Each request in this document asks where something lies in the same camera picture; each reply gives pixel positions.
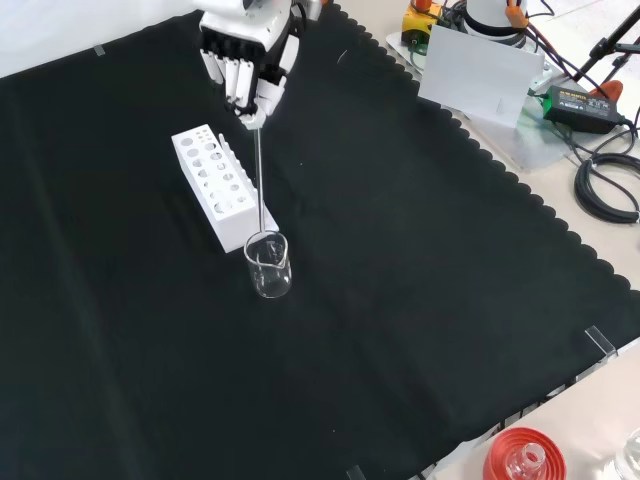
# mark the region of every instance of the red bottle cap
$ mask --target red bottle cap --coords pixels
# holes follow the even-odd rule
[[[529,443],[537,443],[544,448],[547,462],[544,480],[567,478],[567,466],[557,445],[537,430],[521,427],[510,428],[496,437],[484,461],[484,480],[510,480],[506,469],[507,456]]]

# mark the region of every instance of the glass beaker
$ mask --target glass beaker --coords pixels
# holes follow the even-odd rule
[[[278,298],[291,288],[289,244],[279,232],[252,235],[244,246],[251,281],[258,294]]]

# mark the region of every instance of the black tablecloth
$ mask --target black tablecloth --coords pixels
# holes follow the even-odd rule
[[[198,18],[0,81],[3,478],[404,480],[596,361],[585,328],[640,334],[628,283],[333,5],[264,131],[294,286],[258,298],[170,140],[207,123],[253,171]]]

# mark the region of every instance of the test tube rack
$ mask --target test tube rack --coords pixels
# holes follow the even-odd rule
[[[208,125],[171,137],[182,172],[215,231],[224,251],[244,247],[260,230],[258,190],[221,134]],[[265,208],[267,230],[278,225]]]

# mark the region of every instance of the robotic hand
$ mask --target robotic hand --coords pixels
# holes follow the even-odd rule
[[[195,0],[204,10],[200,53],[225,103],[249,130],[262,128],[280,102],[307,19],[322,0]]]

